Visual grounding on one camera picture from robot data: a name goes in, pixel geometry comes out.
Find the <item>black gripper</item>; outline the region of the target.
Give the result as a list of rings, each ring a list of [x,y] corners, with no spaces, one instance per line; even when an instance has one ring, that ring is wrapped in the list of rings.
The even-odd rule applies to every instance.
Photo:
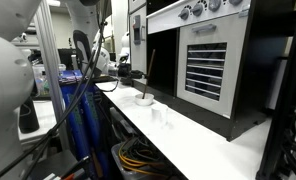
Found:
[[[132,70],[130,64],[118,65],[117,75],[123,85],[131,85],[133,79],[145,79],[146,74],[139,70]]]

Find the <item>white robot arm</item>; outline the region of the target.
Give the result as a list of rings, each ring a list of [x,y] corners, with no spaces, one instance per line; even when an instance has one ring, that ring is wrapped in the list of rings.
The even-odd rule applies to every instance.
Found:
[[[33,69],[12,40],[29,26],[42,0],[0,0],[0,178],[19,180],[26,170],[17,109],[34,86]]]

